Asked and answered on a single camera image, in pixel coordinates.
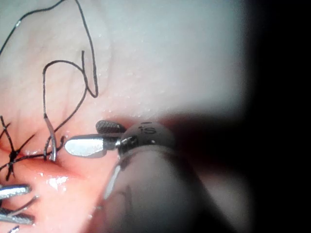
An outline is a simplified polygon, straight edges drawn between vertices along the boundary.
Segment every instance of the shiny metal surface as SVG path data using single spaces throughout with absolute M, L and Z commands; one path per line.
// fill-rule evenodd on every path
M 8 233 L 16 233 L 19 231 L 19 226 L 12 228 Z
M 70 138 L 64 145 L 68 153 L 78 157 L 101 158 L 114 150 L 121 133 L 88 134 Z
M 15 184 L 0 187 L 0 200 L 24 195 L 31 192 L 31 187 L 28 184 Z

